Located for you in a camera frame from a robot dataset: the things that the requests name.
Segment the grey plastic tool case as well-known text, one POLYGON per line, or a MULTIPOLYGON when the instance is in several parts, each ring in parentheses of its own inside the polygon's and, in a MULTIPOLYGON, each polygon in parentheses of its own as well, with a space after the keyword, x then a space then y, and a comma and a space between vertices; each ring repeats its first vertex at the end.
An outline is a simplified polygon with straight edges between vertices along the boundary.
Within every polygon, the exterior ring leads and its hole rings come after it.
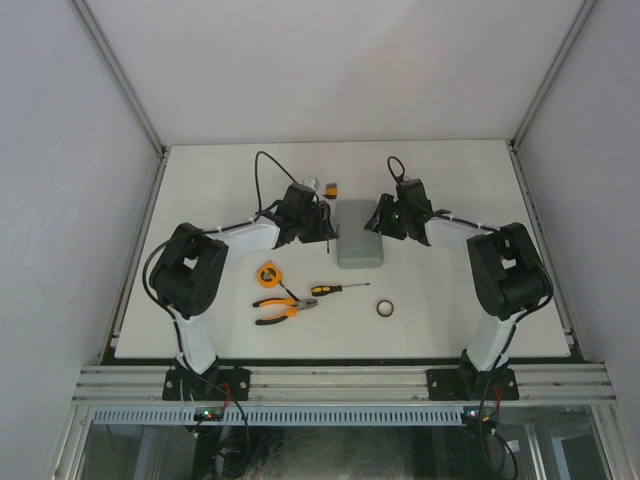
POLYGON ((336 204, 336 257, 341 269, 375 269, 384 263, 382 236, 365 229, 374 200, 341 200, 336 204))

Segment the orange black pliers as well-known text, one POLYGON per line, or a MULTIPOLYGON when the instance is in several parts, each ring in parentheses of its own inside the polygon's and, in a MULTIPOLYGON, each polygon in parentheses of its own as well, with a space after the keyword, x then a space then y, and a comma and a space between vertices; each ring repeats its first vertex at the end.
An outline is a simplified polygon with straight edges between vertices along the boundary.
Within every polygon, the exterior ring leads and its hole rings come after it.
POLYGON ((318 306, 318 300, 315 298, 296 300, 293 297, 288 298, 267 298, 257 301, 253 304, 254 308, 267 308, 274 310, 279 308, 278 312, 273 315, 263 316, 255 321, 257 326, 271 326, 284 322, 295 317, 299 312, 309 310, 318 306))

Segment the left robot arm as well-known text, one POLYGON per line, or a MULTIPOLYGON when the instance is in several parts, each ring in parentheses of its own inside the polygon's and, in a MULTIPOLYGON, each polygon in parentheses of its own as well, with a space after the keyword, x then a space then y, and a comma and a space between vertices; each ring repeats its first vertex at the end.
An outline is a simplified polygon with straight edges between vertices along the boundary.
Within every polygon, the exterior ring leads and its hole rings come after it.
POLYGON ((292 183, 284 197, 249 219, 226 227, 179 224, 171 237, 149 254, 142 282, 147 296, 172 320, 178 362, 187 370, 184 388, 206 400, 219 387, 209 369, 218 360, 204 314, 213 304, 226 264, 295 240, 326 242, 336 237, 331 207, 311 187, 292 183))

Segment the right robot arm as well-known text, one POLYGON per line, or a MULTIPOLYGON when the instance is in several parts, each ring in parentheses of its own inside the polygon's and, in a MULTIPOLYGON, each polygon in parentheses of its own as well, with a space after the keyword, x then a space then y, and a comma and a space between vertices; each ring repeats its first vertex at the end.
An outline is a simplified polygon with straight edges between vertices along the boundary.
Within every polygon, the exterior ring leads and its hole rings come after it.
POLYGON ((396 184, 394 195, 383 194, 365 224, 366 230, 428 247, 465 254, 476 297, 484 314, 463 351, 461 391, 480 399, 492 391, 492 370, 508 362, 507 352, 517 325, 544 308, 554 288, 525 225, 512 222, 488 226, 444 209, 435 210, 418 179, 396 184))

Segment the orange hex key set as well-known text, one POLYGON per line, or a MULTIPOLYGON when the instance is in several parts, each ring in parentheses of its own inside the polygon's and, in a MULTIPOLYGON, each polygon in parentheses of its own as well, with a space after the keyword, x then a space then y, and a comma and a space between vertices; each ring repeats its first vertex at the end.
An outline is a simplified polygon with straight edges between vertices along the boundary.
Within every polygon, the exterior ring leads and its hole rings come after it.
POLYGON ((325 185, 323 196, 327 199, 336 199, 338 197, 338 186, 336 183, 327 183, 325 185))

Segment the screwdriver near pliers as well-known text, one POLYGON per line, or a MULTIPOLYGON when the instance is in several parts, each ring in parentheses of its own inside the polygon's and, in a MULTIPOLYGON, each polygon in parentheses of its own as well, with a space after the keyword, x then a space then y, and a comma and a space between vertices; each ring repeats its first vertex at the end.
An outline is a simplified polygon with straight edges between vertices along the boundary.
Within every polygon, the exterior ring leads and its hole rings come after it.
POLYGON ((315 298, 325 297, 334 293, 341 293, 348 288, 369 286, 368 282, 348 285, 317 285, 311 288, 311 295, 315 298))

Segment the orange tape measure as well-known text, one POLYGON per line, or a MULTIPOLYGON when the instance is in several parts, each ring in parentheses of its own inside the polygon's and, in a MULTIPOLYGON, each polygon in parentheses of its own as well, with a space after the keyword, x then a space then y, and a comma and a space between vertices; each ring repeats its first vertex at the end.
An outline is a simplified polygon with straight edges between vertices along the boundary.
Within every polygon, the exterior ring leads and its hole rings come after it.
POLYGON ((295 301, 299 300, 299 298, 285 286, 282 271, 271 261, 266 262, 260 267, 257 272, 257 280, 262 287, 267 289, 280 286, 295 301))

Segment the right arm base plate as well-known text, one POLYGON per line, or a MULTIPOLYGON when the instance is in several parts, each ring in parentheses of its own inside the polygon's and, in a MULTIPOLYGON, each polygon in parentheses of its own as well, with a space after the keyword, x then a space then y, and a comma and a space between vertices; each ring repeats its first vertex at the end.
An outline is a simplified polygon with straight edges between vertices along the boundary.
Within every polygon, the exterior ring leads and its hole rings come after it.
POLYGON ((520 399, 515 372, 510 368, 472 374, 469 378, 459 368, 429 369, 426 380, 432 401, 520 399))

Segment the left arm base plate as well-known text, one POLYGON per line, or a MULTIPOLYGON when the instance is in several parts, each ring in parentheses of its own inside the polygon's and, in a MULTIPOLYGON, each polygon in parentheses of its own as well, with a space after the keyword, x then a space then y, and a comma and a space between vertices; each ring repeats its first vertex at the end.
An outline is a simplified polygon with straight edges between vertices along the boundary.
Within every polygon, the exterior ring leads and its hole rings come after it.
POLYGON ((244 368, 211 368, 198 375, 182 366, 173 366, 165 375, 162 399, 223 401, 232 397, 246 401, 250 381, 251 372, 244 368))

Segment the aluminium front rail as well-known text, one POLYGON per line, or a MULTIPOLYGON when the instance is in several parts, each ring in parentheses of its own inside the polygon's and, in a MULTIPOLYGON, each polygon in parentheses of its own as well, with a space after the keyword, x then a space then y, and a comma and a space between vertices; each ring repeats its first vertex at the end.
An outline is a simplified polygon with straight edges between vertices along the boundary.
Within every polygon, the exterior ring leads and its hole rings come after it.
MULTIPOLYGON (((427 404, 427 366, 256 366, 232 396, 250 405, 427 404)), ((601 364, 514 365, 518 405, 607 405, 616 402, 601 364)), ((87 366, 72 400, 93 405, 142 405, 162 400, 162 366, 87 366)))

